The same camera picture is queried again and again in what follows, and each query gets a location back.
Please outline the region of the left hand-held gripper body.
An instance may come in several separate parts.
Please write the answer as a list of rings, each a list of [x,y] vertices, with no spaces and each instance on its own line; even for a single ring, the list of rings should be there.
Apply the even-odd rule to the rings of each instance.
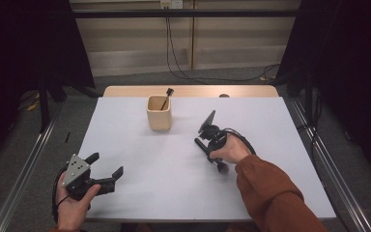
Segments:
[[[91,177],[91,165],[86,163],[84,159],[78,155],[71,156],[62,182],[62,187],[67,189],[72,199],[81,200],[93,185],[100,185],[98,195],[115,191],[116,181],[112,179],[112,176],[99,180]]]

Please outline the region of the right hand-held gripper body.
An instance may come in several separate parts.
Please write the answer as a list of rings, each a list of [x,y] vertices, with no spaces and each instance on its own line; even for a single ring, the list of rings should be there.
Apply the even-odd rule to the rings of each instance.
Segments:
[[[213,110],[198,130],[199,137],[209,141],[208,153],[221,149],[227,141],[227,132],[213,124],[214,115]]]

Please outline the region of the beige square cup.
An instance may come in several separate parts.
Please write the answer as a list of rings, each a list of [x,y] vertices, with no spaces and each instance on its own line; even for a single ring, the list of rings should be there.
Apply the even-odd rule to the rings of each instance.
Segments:
[[[150,129],[153,131],[168,131],[172,125],[171,100],[164,110],[160,110],[165,96],[153,95],[148,97],[147,116]]]

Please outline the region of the thin black makeup brush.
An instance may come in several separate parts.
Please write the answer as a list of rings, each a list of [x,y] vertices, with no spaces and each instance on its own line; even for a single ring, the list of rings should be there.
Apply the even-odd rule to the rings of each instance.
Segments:
[[[162,106],[160,108],[161,111],[165,109],[165,107],[166,107],[166,105],[167,105],[170,97],[173,95],[173,93],[174,93],[174,89],[172,89],[172,88],[168,88],[167,89],[164,102],[163,102],[163,104],[162,104]]]

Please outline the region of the person's right hand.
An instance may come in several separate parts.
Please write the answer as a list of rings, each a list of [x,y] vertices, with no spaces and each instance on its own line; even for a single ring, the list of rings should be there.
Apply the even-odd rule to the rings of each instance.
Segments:
[[[212,159],[223,159],[227,162],[237,164],[250,154],[251,152],[249,149],[239,138],[233,134],[228,134],[225,145],[218,150],[211,151],[210,157]]]

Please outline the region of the person's left hand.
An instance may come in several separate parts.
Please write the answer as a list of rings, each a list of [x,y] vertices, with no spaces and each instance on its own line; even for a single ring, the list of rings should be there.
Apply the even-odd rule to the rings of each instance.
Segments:
[[[69,198],[65,188],[57,188],[57,197],[61,201],[58,206],[57,228],[60,229],[81,229],[87,216],[90,203],[100,190],[100,185],[93,185],[86,192],[81,200]]]

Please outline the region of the white table mat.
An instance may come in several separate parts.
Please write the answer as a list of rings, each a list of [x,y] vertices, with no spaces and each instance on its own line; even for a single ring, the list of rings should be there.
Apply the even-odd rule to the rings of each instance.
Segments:
[[[334,218],[315,168],[281,98],[175,98],[170,130],[151,130],[144,98],[99,99],[79,155],[99,153],[92,177],[118,168],[113,193],[92,202],[90,219],[246,221],[237,174],[218,173],[194,139],[209,115],[243,135],[257,155],[284,170],[320,219]]]

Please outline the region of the black metal stand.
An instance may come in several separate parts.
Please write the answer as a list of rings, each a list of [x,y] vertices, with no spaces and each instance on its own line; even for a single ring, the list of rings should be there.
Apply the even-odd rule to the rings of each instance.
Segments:
[[[50,95],[56,102],[64,102],[67,98],[67,94],[63,89],[64,86],[72,87],[72,89],[92,99],[100,97],[99,93],[89,90],[87,87],[79,85],[75,81],[71,81],[67,78],[61,78],[59,76],[47,77],[42,74],[38,82],[39,101],[41,104],[40,133],[43,133],[48,128],[50,123],[47,95]]]
[[[313,73],[309,72],[305,83],[305,117],[308,125],[313,124]]]

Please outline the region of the yellow floor scrap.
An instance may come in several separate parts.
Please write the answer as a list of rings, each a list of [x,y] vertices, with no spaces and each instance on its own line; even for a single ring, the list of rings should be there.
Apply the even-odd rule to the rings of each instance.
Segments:
[[[27,111],[32,111],[34,110],[40,103],[40,94],[37,94],[32,102],[26,107]]]

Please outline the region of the black horizontal bar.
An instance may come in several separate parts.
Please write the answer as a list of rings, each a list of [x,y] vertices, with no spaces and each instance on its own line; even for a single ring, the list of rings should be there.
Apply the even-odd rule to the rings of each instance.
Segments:
[[[129,17],[292,17],[298,10],[134,10],[89,11],[74,10],[76,18],[129,18]]]

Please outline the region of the dark curtain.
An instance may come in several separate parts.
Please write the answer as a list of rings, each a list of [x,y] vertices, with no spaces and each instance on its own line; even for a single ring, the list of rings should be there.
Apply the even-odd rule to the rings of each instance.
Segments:
[[[277,73],[288,93],[310,81],[371,164],[371,0],[300,0]]]
[[[70,0],[0,0],[0,144],[20,97],[42,85],[58,102],[64,86],[95,86]]]

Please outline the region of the aluminium rail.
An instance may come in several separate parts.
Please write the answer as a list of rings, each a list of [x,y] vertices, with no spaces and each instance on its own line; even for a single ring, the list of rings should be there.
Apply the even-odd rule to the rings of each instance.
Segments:
[[[32,151],[28,155],[28,159],[17,176],[14,186],[0,208],[0,232],[7,231],[7,228],[37,165],[37,162],[47,144],[48,139],[50,138],[50,135],[52,134],[62,108],[62,105],[55,108],[52,118],[49,120],[43,132],[39,134]]]
[[[292,100],[292,106],[300,119],[300,129],[304,130],[310,139],[310,157],[314,167],[317,167],[315,161],[315,155],[317,155],[329,175],[329,178],[334,185],[341,202],[344,204],[353,225],[356,227],[357,232],[371,232],[371,224],[369,223],[366,214],[342,177],[326,145],[318,134],[317,129],[307,124],[304,106],[299,100]]]

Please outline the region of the white wall socket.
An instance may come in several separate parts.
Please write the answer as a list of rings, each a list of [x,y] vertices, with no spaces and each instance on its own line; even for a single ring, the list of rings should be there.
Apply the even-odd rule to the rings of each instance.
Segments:
[[[179,10],[184,7],[184,2],[183,0],[160,0],[160,7],[165,10]]]

